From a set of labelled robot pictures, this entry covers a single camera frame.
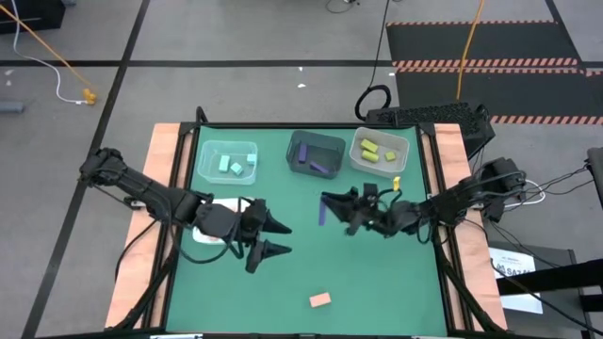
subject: orange block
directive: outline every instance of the orange block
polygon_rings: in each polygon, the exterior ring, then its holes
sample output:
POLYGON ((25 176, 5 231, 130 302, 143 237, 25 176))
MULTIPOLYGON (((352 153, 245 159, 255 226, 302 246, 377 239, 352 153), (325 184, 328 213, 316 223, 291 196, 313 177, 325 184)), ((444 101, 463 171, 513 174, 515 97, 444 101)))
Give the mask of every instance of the orange block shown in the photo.
POLYGON ((310 297, 310 306, 313 308, 331 303, 331 296, 328 293, 319 294, 310 297))

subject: black floor mat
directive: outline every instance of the black floor mat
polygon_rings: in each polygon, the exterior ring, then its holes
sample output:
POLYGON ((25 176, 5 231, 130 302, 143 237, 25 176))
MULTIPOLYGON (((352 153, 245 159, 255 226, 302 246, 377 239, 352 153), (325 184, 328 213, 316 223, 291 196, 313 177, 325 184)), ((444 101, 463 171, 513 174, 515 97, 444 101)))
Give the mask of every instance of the black floor mat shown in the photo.
POLYGON ((586 80, 591 91, 603 109, 603 71, 587 71, 586 80))
MULTIPOLYGON (((491 122, 601 123, 603 110, 587 76, 577 70, 466 69, 462 101, 480 102, 491 122)), ((399 69, 399 104, 454 101, 458 69, 399 69)))
MULTIPOLYGON (((421 67, 456 67, 470 28, 468 22, 389 23, 392 60, 413 61, 404 67, 417 67, 417 62, 421 67)), ((554 22, 482 22, 467 59, 473 60, 470 67, 559 67, 577 65, 579 56, 554 22)))

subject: wooden table edge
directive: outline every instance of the wooden table edge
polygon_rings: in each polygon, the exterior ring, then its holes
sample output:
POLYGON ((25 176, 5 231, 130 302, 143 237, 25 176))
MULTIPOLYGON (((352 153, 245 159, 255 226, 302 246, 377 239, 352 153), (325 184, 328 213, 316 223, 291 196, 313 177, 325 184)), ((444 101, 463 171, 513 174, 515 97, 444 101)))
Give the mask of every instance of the wooden table edge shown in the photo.
MULTIPOLYGON (((175 154, 179 128, 180 123, 156 124, 149 144, 143 173, 163 185, 167 185, 170 180, 171 165, 175 154)), ((461 179, 470 175, 460 128, 456 124, 436 124, 435 131, 446 187, 454 186, 461 179)), ((180 187, 183 186, 185 181, 184 176, 188 162, 187 155, 190 148, 190 140, 191 137, 186 138, 180 171, 178 173, 177 185, 180 187)), ((437 192, 429 140, 426 136, 423 136, 422 140, 428 166, 428 175, 432 184, 432 192, 437 192)), ((478 212, 469 212, 467 218, 481 225, 481 218, 478 212)), ((133 212, 125 244, 129 243, 150 221, 151 219, 148 217, 146 211, 133 212)), ((483 231, 478 230, 475 225, 466 222, 459 225, 455 233, 463 266, 464 280, 468 289, 492 319, 500 327, 506 328, 506 320, 498 294, 494 271, 490 267, 488 244, 483 231)), ((106 318, 106 327, 114 326, 120 322, 138 301, 139 296, 148 285, 158 236, 159 227, 155 227, 140 239, 137 245, 123 258, 122 267, 115 283, 113 297, 106 318)), ((152 326, 160 325, 165 297, 165 285, 166 282, 162 284, 155 297, 152 326)), ((460 330, 463 328, 463 321, 459 297, 449 282, 448 291, 452 303, 455 327, 460 330)), ((474 325, 476 329, 480 328, 475 319, 474 325)))

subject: white cable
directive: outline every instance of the white cable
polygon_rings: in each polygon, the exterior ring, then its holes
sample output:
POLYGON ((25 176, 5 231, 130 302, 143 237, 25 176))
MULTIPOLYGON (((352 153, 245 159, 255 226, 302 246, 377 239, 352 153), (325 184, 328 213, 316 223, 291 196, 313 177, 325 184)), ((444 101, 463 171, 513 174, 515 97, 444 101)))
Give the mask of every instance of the white cable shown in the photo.
MULTIPOLYGON (((19 18, 19 11, 17 10, 17 4, 16 4, 15 0, 11 0, 11 1, 12 1, 12 10, 14 11, 15 17, 17 19, 21 19, 21 18, 19 18)), ((34 58, 32 56, 24 56, 21 53, 19 53, 19 51, 17 50, 17 43, 19 42, 19 33, 20 32, 21 32, 21 26, 19 25, 19 23, 17 23, 17 30, 15 32, 15 39, 12 41, 12 49, 13 49, 13 51, 15 51, 15 53, 17 54, 17 56, 22 57, 22 58, 26 58, 26 59, 29 59, 29 60, 37 61, 40 64, 42 64, 44 66, 47 66, 47 67, 50 67, 51 69, 53 69, 53 71, 55 71, 55 73, 57 74, 57 97, 58 97, 58 99, 64 101, 65 103, 82 105, 84 103, 84 101, 82 101, 82 100, 68 100, 68 99, 65 99, 62 96, 60 96, 60 93, 58 92, 58 90, 60 89, 60 73, 58 72, 58 69, 55 66, 53 66, 53 65, 51 65, 51 64, 49 64, 47 62, 44 62, 44 61, 42 61, 40 59, 36 59, 36 58, 34 58)))
POLYGON ((537 200, 537 201, 534 201, 534 202, 518 202, 518 203, 512 203, 512 204, 508 204, 508 205, 505 205, 505 208, 516 207, 516 206, 519 206, 519 205, 536 204, 536 203, 543 202, 543 201, 545 200, 545 198, 546 198, 546 193, 545 193, 545 191, 543 190, 543 188, 542 188, 542 187, 540 187, 538 184, 534 183, 532 180, 528 180, 528 179, 526 179, 526 182, 527 182, 527 183, 530 183, 530 184, 534 185, 536 188, 538 188, 538 190, 540 191, 540 192, 538 193, 538 195, 540 195, 540 199, 539 199, 539 200, 537 200))

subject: purple block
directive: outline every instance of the purple block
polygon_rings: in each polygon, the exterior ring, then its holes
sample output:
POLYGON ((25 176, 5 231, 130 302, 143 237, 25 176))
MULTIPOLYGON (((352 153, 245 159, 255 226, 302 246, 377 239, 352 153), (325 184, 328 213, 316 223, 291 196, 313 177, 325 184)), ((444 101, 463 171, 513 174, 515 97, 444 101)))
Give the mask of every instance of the purple block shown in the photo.
POLYGON ((317 170, 323 174, 329 174, 329 170, 323 168, 321 165, 315 163, 314 161, 310 161, 310 169, 317 170))
POLYGON ((320 209, 318 210, 318 226, 324 226, 325 219, 327 218, 327 205, 320 198, 320 209))
POLYGON ((308 145, 300 144, 300 154, 298 156, 298 161, 302 164, 305 164, 305 159, 308 155, 308 145))

